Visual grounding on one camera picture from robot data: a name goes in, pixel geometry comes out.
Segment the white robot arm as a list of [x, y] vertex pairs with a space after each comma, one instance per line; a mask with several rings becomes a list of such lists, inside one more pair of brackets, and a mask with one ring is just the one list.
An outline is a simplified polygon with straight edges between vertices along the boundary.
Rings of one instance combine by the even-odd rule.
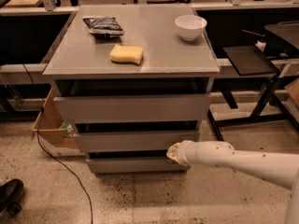
[[184, 166], [205, 164], [229, 168], [288, 189], [284, 224], [299, 224], [299, 155], [236, 150], [224, 141], [182, 141], [171, 146], [166, 156]]

